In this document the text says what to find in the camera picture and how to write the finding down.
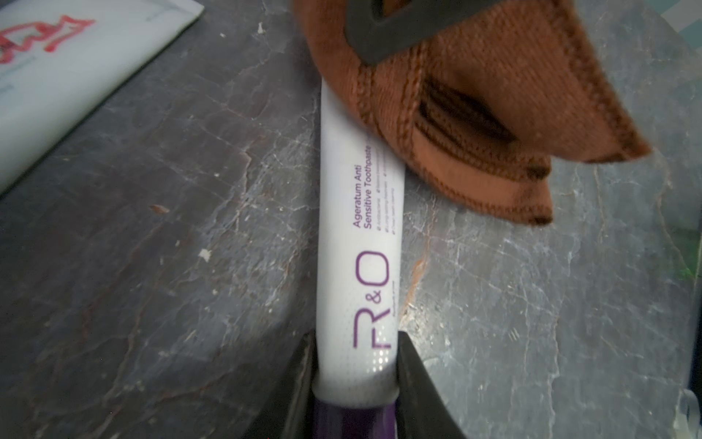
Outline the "brown cloth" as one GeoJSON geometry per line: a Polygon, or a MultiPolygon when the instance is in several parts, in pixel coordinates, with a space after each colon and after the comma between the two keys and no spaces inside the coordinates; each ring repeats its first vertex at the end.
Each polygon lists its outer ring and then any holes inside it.
{"type": "Polygon", "coordinates": [[[570,1],[500,1],[376,66],[348,44],[345,12],[343,1],[294,5],[322,78],[412,171],[471,210],[547,225],[553,157],[650,153],[570,1]]]}

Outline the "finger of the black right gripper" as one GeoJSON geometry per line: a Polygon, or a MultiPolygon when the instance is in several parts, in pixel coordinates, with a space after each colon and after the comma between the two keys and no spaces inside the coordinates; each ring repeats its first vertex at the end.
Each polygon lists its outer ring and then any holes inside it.
{"type": "Polygon", "coordinates": [[[384,1],[348,1],[345,36],[360,60],[378,65],[496,3],[494,0],[414,0],[388,15],[384,12],[384,1]]]}

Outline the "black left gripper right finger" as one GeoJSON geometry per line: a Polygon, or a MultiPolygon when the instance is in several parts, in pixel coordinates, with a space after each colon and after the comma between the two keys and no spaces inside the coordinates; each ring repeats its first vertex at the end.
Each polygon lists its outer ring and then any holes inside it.
{"type": "Polygon", "coordinates": [[[398,438],[466,439],[426,371],[408,333],[399,332],[396,405],[398,438]]]}

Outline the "white R&O purple cap tube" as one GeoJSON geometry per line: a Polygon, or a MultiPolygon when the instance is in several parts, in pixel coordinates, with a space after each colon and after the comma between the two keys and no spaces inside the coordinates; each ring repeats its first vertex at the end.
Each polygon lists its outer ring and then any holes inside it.
{"type": "Polygon", "coordinates": [[[405,168],[321,89],[316,438],[393,438],[405,168]]]}

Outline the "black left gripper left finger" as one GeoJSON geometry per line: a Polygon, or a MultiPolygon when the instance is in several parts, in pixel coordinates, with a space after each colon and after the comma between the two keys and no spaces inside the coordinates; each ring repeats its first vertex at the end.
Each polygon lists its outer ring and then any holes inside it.
{"type": "Polygon", "coordinates": [[[283,376],[242,438],[312,438],[316,372],[316,332],[311,330],[302,337],[283,376]]]}

